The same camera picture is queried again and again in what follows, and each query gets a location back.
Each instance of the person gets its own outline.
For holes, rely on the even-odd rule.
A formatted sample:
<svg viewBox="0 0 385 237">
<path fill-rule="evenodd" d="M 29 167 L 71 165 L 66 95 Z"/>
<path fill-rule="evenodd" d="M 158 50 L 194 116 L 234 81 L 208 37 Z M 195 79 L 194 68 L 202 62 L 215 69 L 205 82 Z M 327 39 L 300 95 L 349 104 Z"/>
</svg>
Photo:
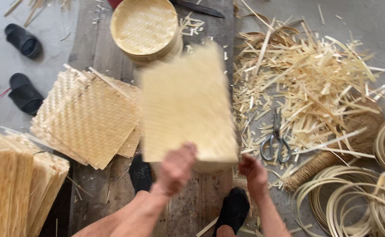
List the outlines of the person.
<svg viewBox="0 0 385 237">
<path fill-rule="evenodd" d="M 193 143 L 184 143 L 178 150 L 168 152 L 154 184 L 150 165 L 142 161 L 141 155 L 134 157 L 129 174 L 135 189 L 135 198 L 115 213 L 86 226 L 73 237 L 150 236 L 169 199 L 188 183 L 196 152 L 197 148 Z M 246 176 L 249 194 L 258 204 L 264 236 L 290 237 L 269 196 L 268 173 L 261 162 L 244 154 L 238 170 Z M 249 208 L 245 190 L 233 188 L 223 200 L 213 237 L 236 236 Z"/>
</svg>

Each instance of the knife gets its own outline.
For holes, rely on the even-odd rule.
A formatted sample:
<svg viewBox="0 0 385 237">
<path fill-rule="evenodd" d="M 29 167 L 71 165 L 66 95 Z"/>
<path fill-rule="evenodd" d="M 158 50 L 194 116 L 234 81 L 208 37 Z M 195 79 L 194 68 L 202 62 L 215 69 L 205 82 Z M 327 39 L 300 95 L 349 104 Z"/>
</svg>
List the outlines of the knife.
<svg viewBox="0 0 385 237">
<path fill-rule="evenodd" d="M 222 13 L 216 11 L 213 8 L 208 8 L 208 7 L 205 7 L 205 6 L 197 5 L 197 4 L 190 3 L 190 2 L 187 2 L 187 1 L 183 1 L 183 0 L 169 0 L 169 1 L 172 4 L 178 4 L 178 5 L 184 6 L 186 8 L 189 8 L 191 10 L 199 11 L 199 12 L 206 13 L 206 14 L 209 14 L 209 15 L 212 15 L 212 16 L 218 16 L 218 17 L 221 17 L 221 18 L 225 18 Z"/>
</svg>

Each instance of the round bamboo basket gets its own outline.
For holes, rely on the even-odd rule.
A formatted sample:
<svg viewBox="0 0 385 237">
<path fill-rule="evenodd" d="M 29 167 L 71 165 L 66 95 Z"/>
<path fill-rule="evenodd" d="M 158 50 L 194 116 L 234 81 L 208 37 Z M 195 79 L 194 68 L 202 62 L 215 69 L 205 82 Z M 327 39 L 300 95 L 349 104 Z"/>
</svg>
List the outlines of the round bamboo basket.
<svg viewBox="0 0 385 237">
<path fill-rule="evenodd" d="M 138 65 L 178 57 L 183 48 L 178 15 L 168 0 L 124 0 L 111 19 L 115 43 Z"/>
</svg>

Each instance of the black sock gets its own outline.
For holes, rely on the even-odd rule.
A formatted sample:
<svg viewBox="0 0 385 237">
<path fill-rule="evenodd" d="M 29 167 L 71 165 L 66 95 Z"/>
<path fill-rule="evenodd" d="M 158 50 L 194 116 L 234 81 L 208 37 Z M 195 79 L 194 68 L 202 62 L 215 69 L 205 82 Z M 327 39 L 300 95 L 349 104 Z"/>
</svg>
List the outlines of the black sock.
<svg viewBox="0 0 385 237">
<path fill-rule="evenodd" d="M 232 227 L 233 232 L 238 233 L 239 228 L 244 224 L 249 211 L 249 202 L 245 190 L 236 187 L 230 190 L 223 199 L 219 218 L 216 222 L 213 237 L 216 237 L 217 229 L 222 225 Z"/>
<path fill-rule="evenodd" d="M 148 163 L 143 162 L 142 158 L 141 154 L 135 156 L 129 169 L 131 182 L 136 194 L 141 190 L 150 191 L 150 187 L 153 184 L 152 169 Z"/>
</svg>

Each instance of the hand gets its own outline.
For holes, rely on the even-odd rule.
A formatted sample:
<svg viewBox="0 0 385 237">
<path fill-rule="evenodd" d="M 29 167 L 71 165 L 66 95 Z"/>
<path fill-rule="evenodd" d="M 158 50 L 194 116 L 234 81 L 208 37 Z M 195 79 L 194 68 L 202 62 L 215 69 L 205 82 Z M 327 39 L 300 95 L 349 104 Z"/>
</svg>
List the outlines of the hand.
<svg viewBox="0 0 385 237">
<path fill-rule="evenodd" d="M 161 194 L 171 197 L 184 188 L 191 178 L 196 151 L 194 143 L 184 143 L 178 150 L 168 152 L 156 182 L 156 188 Z"/>
<path fill-rule="evenodd" d="M 264 197 L 269 197 L 268 173 L 260 161 L 248 154 L 243 154 L 238 170 L 246 176 L 249 195 L 255 201 L 259 202 Z"/>
</svg>

